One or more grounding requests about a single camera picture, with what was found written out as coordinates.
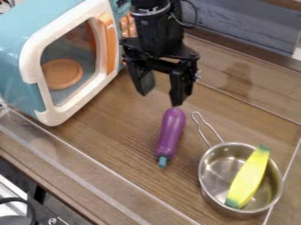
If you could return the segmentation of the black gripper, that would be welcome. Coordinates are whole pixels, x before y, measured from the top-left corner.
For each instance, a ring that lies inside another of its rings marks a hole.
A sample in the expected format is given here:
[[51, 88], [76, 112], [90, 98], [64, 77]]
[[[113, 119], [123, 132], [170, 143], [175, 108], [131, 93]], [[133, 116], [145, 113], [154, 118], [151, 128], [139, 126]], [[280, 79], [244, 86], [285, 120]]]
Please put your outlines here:
[[181, 106], [191, 95], [199, 56], [185, 46], [182, 3], [190, 0], [131, 0], [137, 36], [123, 38], [125, 61], [137, 92], [155, 87], [153, 70], [170, 74], [170, 102]]

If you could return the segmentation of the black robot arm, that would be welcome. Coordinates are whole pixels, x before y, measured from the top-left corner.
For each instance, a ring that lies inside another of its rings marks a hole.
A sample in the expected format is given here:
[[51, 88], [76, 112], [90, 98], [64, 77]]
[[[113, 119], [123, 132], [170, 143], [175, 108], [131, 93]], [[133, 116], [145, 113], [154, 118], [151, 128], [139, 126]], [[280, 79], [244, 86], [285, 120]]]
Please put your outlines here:
[[131, 0], [138, 36], [122, 38], [123, 60], [137, 92], [146, 96], [155, 87], [153, 71], [170, 75], [170, 103], [182, 105], [198, 77], [199, 54], [183, 40], [181, 1]]

